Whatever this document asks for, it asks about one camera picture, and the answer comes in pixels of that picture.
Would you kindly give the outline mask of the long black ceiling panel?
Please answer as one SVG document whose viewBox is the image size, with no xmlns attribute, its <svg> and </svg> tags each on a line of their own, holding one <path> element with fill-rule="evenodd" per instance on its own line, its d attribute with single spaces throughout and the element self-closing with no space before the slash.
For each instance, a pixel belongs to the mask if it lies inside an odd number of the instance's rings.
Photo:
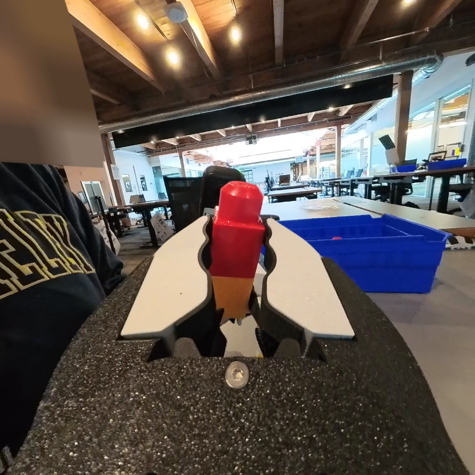
<svg viewBox="0 0 475 475">
<path fill-rule="evenodd" d="M 211 132 L 219 128 L 244 126 L 248 123 L 271 121 L 325 111 L 329 108 L 376 101 L 390 97 L 392 91 L 393 74 L 389 74 L 353 82 L 349 86 L 327 87 L 129 128 L 123 132 L 112 132 L 112 138 L 116 147 L 122 148 L 162 139 Z"/>
</svg>

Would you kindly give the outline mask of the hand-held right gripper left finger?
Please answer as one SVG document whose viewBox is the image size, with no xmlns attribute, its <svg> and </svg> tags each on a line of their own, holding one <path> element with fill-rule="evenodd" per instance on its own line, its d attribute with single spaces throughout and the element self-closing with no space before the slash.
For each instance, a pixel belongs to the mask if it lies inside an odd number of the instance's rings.
<svg viewBox="0 0 475 475">
<path fill-rule="evenodd" d="M 154 254 L 121 330 L 125 340 L 200 340 L 222 317 L 209 273 L 211 217 L 199 217 Z"/>
</svg>

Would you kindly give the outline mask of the person in dark sweatshirt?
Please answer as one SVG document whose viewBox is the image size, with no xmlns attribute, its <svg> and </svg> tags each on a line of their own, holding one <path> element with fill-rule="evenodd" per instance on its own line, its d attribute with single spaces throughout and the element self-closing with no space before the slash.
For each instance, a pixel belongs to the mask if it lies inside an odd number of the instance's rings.
<svg viewBox="0 0 475 475">
<path fill-rule="evenodd" d="M 0 164 L 0 448 L 12 456 L 61 356 L 122 269 L 55 167 Z"/>
</svg>

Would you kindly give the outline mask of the white and black machine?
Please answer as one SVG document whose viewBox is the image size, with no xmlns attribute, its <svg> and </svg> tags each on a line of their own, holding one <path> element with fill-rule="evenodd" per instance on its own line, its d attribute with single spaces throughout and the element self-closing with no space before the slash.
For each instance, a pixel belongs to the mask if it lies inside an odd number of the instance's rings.
<svg viewBox="0 0 475 475">
<path fill-rule="evenodd" d="M 379 137 L 379 142 L 384 148 L 385 159 L 389 166 L 398 166 L 400 159 L 398 155 L 397 148 L 391 139 L 391 137 L 386 134 Z"/>
</svg>

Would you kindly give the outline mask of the black mesh office chair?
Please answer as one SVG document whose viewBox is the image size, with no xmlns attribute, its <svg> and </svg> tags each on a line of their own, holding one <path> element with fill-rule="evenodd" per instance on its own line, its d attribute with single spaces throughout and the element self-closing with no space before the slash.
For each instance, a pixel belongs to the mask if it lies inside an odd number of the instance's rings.
<svg viewBox="0 0 475 475">
<path fill-rule="evenodd" d="M 171 217 L 178 233 L 200 217 L 202 177 L 164 176 Z"/>
</svg>

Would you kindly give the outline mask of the white printed paper sheet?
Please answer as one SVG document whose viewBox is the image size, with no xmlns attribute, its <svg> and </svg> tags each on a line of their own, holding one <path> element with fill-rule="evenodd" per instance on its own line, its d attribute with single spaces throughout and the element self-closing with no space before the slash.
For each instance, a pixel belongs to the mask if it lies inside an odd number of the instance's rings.
<svg viewBox="0 0 475 475">
<path fill-rule="evenodd" d="M 160 212 L 156 212 L 152 215 L 150 223 L 155 233 L 158 245 L 163 245 L 174 235 L 173 227 L 162 217 Z"/>
</svg>

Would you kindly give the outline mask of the silver ventilation duct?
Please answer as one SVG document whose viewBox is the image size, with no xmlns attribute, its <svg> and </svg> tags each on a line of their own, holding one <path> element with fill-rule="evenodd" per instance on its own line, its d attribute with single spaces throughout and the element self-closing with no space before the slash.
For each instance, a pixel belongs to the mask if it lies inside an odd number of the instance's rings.
<svg viewBox="0 0 475 475">
<path fill-rule="evenodd" d="M 394 75 L 407 70 L 422 69 L 425 74 L 431 74 L 432 71 L 435 71 L 440 66 L 443 59 L 443 54 L 435 52 L 425 56 L 406 56 L 395 62 L 374 63 L 365 68 L 343 71 L 341 74 L 326 74 L 323 77 L 312 81 L 300 81 L 278 88 L 253 90 L 252 92 L 245 94 L 219 98 L 206 103 L 189 105 L 178 110 L 147 114 L 145 116 L 137 116 L 118 122 L 104 122 L 99 124 L 99 130 L 102 133 L 112 133 L 117 131 L 123 132 L 125 129 L 129 128 L 164 122 L 169 119 L 193 116 L 203 112 L 221 110 L 236 105 L 251 104 L 253 102 L 267 99 L 275 99 L 298 93 L 321 90 L 327 87 L 349 86 L 353 82 L 377 78 L 389 74 Z"/>
</svg>

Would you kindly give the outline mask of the blue plastic bin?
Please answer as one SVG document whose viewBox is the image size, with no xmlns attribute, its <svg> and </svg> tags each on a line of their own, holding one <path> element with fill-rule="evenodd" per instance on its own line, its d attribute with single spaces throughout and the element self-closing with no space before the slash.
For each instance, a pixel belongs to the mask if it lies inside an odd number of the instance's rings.
<svg viewBox="0 0 475 475">
<path fill-rule="evenodd" d="M 450 233 L 399 217 L 280 220 L 367 293 L 427 294 Z M 332 240 L 340 236 L 341 240 Z"/>
</svg>

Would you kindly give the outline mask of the row of small blue bins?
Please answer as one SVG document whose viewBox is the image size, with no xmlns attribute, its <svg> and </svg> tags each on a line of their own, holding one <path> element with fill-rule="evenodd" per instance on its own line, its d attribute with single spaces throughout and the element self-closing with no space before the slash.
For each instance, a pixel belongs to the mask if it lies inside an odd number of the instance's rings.
<svg viewBox="0 0 475 475">
<path fill-rule="evenodd" d="M 432 162 L 424 161 L 422 163 L 405 163 L 396 168 L 397 173 L 409 173 L 415 171 L 438 171 L 458 169 L 466 166 L 466 158 L 457 158 L 451 160 L 436 160 Z"/>
</svg>

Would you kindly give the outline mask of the long dark wooden desk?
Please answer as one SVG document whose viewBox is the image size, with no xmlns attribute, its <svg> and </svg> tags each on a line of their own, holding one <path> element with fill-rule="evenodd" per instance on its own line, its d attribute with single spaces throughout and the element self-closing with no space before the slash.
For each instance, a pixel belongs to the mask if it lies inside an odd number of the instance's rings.
<svg viewBox="0 0 475 475">
<path fill-rule="evenodd" d="M 401 205 L 402 204 L 402 184 L 408 182 L 409 178 L 441 178 L 441 186 L 438 194 L 438 201 L 436 211 L 439 213 L 447 214 L 448 211 L 448 198 L 450 193 L 450 179 L 453 176 L 463 176 L 467 174 L 473 174 L 475 171 L 474 165 L 465 167 L 458 167 L 452 169 L 436 169 L 436 170 L 422 170 L 403 173 L 386 173 L 382 175 L 376 175 L 373 179 L 379 181 L 388 182 L 390 184 L 390 204 Z"/>
</svg>

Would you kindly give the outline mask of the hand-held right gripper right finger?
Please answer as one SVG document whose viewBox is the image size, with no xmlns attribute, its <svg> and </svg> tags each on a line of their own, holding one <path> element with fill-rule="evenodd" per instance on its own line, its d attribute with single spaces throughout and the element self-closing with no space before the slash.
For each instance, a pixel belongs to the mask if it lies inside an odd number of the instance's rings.
<svg viewBox="0 0 475 475">
<path fill-rule="evenodd" d="M 320 254 L 280 222 L 268 218 L 267 274 L 261 328 L 276 340 L 351 340 L 354 330 Z"/>
</svg>

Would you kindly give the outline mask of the orange mega block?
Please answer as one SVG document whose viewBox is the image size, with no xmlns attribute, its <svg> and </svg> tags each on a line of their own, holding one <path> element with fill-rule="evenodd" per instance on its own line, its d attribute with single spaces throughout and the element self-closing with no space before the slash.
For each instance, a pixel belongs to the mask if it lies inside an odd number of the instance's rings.
<svg viewBox="0 0 475 475">
<path fill-rule="evenodd" d="M 212 276 L 216 307 L 223 310 L 223 320 L 246 318 L 254 280 L 242 277 Z"/>
</svg>

